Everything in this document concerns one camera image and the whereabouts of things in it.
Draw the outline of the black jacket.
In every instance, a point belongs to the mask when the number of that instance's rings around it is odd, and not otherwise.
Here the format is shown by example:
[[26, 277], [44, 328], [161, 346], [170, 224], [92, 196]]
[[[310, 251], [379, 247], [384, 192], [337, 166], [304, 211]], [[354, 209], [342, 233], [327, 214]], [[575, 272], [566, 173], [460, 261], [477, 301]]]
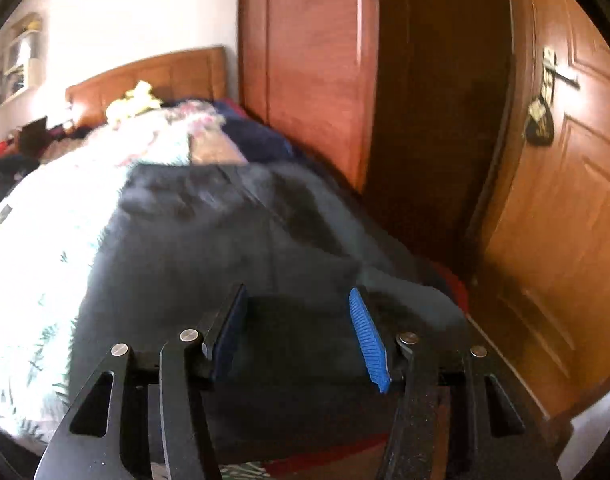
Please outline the black jacket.
[[421, 263], [326, 179], [295, 162], [139, 165], [106, 226], [76, 325], [70, 392], [113, 344], [158, 351], [221, 307], [248, 303], [227, 378], [204, 398], [223, 462], [273, 460], [385, 434], [396, 408], [370, 381], [354, 288], [391, 333], [465, 346], [460, 309]]

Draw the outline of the wooden bedroom door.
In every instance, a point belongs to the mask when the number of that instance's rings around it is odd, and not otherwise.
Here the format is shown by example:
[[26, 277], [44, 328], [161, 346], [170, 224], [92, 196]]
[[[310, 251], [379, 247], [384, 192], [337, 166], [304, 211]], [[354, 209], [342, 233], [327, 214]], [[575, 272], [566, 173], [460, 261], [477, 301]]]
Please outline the wooden bedroom door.
[[[610, 47], [576, 0], [510, 0], [513, 102], [471, 312], [545, 419], [610, 389]], [[542, 49], [577, 75], [540, 94]]]

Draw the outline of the palm leaf print bedsheet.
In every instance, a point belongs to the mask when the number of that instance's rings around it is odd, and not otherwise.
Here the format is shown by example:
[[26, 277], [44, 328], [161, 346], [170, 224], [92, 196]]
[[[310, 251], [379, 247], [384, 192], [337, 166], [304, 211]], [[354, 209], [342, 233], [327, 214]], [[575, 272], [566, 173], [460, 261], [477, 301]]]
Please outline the palm leaf print bedsheet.
[[80, 305], [138, 165], [0, 159], [0, 478], [34, 473], [67, 410]]

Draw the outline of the dark navy blanket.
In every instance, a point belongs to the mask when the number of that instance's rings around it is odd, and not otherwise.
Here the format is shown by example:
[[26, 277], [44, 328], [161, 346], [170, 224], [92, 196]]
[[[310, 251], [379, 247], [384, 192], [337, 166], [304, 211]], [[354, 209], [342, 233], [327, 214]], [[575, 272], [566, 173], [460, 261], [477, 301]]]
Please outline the dark navy blanket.
[[305, 154], [281, 133], [256, 122], [231, 100], [213, 102], [224, 118], [222, 131], [233, 141], [249, 162], [303, 162]]

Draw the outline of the yellow plush toy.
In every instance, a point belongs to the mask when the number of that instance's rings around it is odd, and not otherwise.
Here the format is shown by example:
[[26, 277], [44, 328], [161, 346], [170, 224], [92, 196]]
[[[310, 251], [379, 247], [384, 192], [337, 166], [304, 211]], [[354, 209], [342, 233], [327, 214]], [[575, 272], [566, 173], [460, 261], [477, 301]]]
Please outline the yellow plush toy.
[[152, 89], [152, 84], [140, 80], [133, 89], [126, 91], [122, 98], [114, 100], [107, 107], [107, 123], [116, 126], [149, 110], [160, 110], [162, 101], [154, 96]]

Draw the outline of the wooden louvered wardrobe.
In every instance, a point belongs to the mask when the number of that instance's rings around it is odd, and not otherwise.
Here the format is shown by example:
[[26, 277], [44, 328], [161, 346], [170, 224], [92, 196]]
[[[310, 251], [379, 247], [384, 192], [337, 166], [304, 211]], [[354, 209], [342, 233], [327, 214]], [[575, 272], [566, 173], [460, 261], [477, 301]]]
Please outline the wooden louvered wardrobe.
[[415, 254], [476, 261], [513, 64], [510, 0], [240, 0], [240, 98]]

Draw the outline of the white wall shelf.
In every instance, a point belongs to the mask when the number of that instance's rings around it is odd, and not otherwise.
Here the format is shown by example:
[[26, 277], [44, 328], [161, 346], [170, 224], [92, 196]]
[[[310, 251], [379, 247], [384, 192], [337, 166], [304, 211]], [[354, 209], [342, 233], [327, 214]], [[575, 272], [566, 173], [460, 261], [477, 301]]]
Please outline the white wall shelf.
[[0, 32], [0, 107], [42, 84], [42, 17], [28, 13]]

